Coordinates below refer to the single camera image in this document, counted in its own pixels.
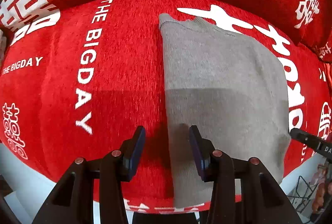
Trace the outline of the red wedding bed cover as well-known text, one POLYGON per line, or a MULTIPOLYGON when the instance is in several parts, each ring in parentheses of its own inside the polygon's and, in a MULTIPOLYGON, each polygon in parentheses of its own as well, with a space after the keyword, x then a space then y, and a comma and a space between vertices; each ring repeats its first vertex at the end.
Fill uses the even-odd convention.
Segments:
MULTIPOLYGON (((174 204, 160 14, 200 17, 260 42, 284 69, 289 130, 331 136, 327 65, 257 15, 216 0, 95 0, 43 10, 46 16, 15 33, 1 67, 1 142, 50 180, 58 181, 77 157, 103 157, 142 125, 146 144, 136 176, 123 184, 126 208, 206 207, 174 204)), ((290 139, 283 178, 313 153, 290 139)))

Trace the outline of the white floral folded cloth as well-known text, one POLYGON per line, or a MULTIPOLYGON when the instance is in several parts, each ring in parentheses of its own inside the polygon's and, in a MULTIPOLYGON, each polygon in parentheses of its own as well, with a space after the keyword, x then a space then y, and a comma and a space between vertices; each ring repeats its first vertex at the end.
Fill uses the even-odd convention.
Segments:
POLYGON ((4 35, 3 31, 0 30, 0 63, 3 62, 7 46, 7 37, 4 35))

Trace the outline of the grey knit sweater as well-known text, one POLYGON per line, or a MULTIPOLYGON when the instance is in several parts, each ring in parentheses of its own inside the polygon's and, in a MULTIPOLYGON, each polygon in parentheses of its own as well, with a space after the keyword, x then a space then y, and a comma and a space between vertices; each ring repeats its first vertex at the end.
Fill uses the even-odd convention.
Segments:
POLYGON ((198 175, 189 143, 196 125, 229 156, 259 158, 277 182, 290 143, 282 64, 252 37, 197 17, 160 14, 169 153, 177 208, 208 202, 213 185, 198 175))

